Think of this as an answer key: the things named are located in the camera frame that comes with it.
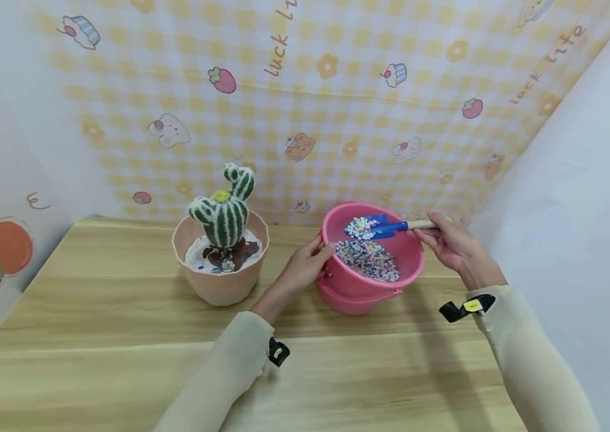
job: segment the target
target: wooden handle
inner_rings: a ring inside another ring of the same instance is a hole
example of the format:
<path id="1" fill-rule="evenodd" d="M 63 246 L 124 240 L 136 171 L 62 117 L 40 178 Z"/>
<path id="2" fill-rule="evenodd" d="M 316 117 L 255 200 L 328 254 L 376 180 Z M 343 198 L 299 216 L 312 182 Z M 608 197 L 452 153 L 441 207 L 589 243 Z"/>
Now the wooden handle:
<path id="1" fill-rule="evenodd" d="M 430 229 L 430 228 L 436 228 L 436 227 L 437 227 L 436 224 L 429 219 L 409 220 L 408 221 L 408 231 L 410 231 L 410 229 L 415 229 L 415 228 Z"/>

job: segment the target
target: person's left hand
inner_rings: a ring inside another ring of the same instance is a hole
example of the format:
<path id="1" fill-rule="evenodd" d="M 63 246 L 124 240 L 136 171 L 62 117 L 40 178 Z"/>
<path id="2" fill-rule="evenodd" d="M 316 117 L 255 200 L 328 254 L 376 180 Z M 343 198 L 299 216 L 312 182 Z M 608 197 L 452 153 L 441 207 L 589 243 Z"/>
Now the person's left hand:
<path id="1" fill-rule="evenodd" d="M 333 255 L 331 246 L 322 246 L 321 235 L 318 235 L 308 244 L 299 247 L 288 260 L 274 286 L 289 287 L 296 291 L 309 286 L 314 279 L 322 275 L 324 263 Z"/>

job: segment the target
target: yellow tag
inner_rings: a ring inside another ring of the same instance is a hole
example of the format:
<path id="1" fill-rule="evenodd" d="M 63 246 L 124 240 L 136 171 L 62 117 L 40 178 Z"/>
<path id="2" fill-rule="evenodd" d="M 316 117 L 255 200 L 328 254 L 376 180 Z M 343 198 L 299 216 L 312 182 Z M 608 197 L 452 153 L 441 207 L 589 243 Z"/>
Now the yellow tag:
<path id="1" fill-rule="evenodd" d="M 477 299 L 468 300 L 463 304 L 463 307 L 468 312 L 479 312 L 482 310 L 482 304 Z"/>
<path id="2" fill-rule="evenodd" d="M 226 201 L 228 201 L 229 197 L 230 191 L 227 191 L 222 188 L 222 190 L 214 192 L 214 195 L 211 196 L 211 199 L 213 199 L 217 203 L 225 203 Z"/>

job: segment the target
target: brown soil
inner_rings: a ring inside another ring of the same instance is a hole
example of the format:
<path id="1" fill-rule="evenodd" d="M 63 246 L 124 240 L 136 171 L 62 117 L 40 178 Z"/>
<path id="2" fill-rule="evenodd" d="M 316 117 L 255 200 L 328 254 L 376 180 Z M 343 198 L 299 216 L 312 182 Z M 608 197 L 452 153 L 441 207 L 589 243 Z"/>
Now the brown soil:
<path id="1" fill-rule="evenodd" d="M 232 256 L 233 264 L 235 265 L 234 272 L 237 272 L 245 264 L 245 261 L 250 256 L 256 254 L 259 251 L 259 245 L 257 242 L 247 242 L 245 238 L 241 238 L 236 245 L 228 247 L 228 249 L 222 249 L 219 247 L 206 247 L 204 249 L 204 258 L 209 260 L 209 263 L 215 265 L 218 268 L 223 267 L 223 260 L 226 256 Z"/>

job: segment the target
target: blue shovel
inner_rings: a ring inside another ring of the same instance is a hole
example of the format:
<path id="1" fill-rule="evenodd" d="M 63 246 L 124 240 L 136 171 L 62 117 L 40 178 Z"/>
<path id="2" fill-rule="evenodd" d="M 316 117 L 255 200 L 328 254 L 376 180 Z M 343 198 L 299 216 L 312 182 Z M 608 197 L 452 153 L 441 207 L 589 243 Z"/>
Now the blue shovel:
<path id="1" fill-rule="evenodd" d="M 402 222 L 389 222 L 386 214 L 373 214 L 361 217 L 369 221 L 375 221 L 373 226 L 361 229 L 357 232 L 349 232 L 347 227 L 344 229 L 346 235 L 357 240 L 381 240 L 382 238 L 396 237 L 396 232 L 408 231 L 409 229 L 430 229 L 436 228 L 436 224 L 429 219 L 423 220 L 403 220 Z"/>

